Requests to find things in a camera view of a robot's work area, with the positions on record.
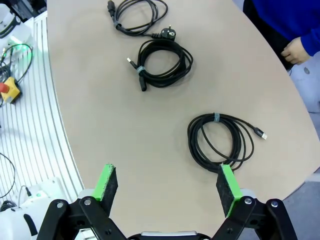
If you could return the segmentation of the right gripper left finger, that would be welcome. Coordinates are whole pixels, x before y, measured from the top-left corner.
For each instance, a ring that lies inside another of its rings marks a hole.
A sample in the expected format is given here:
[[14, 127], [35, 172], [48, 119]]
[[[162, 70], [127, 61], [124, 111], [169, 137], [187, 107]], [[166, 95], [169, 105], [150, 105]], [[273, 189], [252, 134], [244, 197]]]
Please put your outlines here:
[[125, 240], [125, 235], [110, 218], [118, 180], [113, 164], [106, 164], [90, 195], [73, 203], [53, 200], [46, 211], [38, 240], [74, 240], [80, 230], [91, 229], [98, 240]]

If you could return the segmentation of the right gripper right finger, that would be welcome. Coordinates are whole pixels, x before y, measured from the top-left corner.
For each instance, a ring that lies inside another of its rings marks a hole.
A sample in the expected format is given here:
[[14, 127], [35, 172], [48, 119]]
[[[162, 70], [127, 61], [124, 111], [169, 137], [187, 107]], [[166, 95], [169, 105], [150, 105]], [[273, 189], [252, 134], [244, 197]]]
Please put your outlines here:
[[262, 203], [244, 195], [227, 164], [218, 167], [216, 188], [225, 220], [213, 240], [237, 240], [243, 230], [253, 229], [260, 240], [296, 240], [297, 235], [282, 200]]

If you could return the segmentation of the person's left hand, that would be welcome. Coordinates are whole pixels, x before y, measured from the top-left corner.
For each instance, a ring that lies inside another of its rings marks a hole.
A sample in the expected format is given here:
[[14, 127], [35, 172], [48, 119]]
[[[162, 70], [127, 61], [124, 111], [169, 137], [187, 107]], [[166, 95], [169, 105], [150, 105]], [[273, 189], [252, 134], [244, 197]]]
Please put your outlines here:
[[306, 62], [311, 56], [303, 47], [300, 37], [293, 39], [281, 52], [285, 60], [293, 65], [300, 65]]

